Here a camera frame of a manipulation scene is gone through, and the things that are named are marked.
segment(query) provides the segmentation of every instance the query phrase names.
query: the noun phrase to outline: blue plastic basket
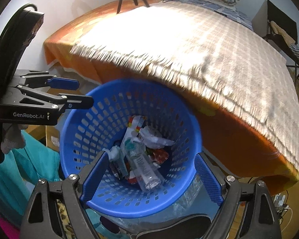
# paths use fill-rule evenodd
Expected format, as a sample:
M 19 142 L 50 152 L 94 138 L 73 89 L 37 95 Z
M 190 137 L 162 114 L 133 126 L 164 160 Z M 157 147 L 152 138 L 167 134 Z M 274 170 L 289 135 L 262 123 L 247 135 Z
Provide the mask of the blue plastic basket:
M 79 173 L 103 148 L 110 149 L 125 134 L 132 115 L 147 117 L 146 125 L 176 141 L 159 171 L 165 177 L 161 189 L 149 194 L 136 185 L 116 179 L 106 171 L 87 205 L 103 214 L 140 218 L 172 205 L 191 184 L 194 160 L 202 150 L 199 124 L 185 103 L 169 88 L 144 80 L 115 80 L 92 90 L 90 110 L 72 110 L 61 134 L 60 155 L 65 176 Z

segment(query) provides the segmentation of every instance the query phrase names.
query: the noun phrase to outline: black chair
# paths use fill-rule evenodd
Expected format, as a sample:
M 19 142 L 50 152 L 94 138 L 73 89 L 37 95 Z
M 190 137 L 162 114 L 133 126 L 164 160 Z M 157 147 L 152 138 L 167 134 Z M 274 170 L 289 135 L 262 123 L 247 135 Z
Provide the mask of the black chair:
M 289 36 L 291 36 L 297 44 L 298 34 L 297 34 L 297 23 L 290 19 L 284 12 L 277 8 L 271 1 L 267 0 L 267 35 L 263 38 L 265 40 L 272 40 L 288 57 L 290 57 L 294 62 L 294 66 L 287 65 L 288 68 L 295 69 L 295 85 L 297 80 L 299 80 L 299 58 L 293 53 L 290 47 L 286 44 L 282 35 L 275 34 L 270 25 L 271 21 L 274 21 L 279 27 L 284 29 Z

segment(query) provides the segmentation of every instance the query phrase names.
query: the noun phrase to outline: screw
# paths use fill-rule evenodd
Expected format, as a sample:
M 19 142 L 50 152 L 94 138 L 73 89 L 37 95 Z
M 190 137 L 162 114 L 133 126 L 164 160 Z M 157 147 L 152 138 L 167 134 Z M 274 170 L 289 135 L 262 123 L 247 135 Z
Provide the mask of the screw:
M 229 182 L 234 182 L 234 181 L 235 181 L 235 177 L 233 177 L 232 175 L 228 175 L 228 176 L 226 177 L 226 179 L 227 179 L 227 181 L 229 181 Z
M 70 174 L 69 175 L 69 180 L 74 181 L 77 179 L 77 174 Z
M 38 183 L 39 183 L 40 185 L 44 184 L 44 183 L 45 183 L 45 179 L 39 179 Z
M 258 183 L 259 186 L 262 186 L 262 187 L 265 186 L 265 182 L 264 181 L 258 181 L 257 183 Z

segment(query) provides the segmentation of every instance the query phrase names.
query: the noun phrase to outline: clear plastic bottle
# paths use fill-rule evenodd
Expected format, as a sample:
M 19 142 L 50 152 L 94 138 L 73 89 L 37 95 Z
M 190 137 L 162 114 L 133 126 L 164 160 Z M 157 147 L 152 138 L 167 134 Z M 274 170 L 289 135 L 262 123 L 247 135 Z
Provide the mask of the clear plastic bottle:
M 144 192 L 151 192 L 164 182 L 164 178 L 155 168 L 145 150 L 143 143 L 131 142 L 131 139 L 125 141 L 124 151 L 140 188 Z

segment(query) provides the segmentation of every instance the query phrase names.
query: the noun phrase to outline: turquoise towel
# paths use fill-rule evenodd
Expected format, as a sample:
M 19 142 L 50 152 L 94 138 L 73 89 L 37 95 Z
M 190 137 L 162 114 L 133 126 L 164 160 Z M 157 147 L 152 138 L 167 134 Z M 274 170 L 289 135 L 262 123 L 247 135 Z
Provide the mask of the turquoise towel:
M 60 156 L 45 147 L 25 131 L 23 149 L 14 149 L 5 155 L 0 164 L 0 213 L 8 221 L 20 227 L 22 216 L 30 198 L 22 178 L 36 184 L 39 178 L 59 181 Z

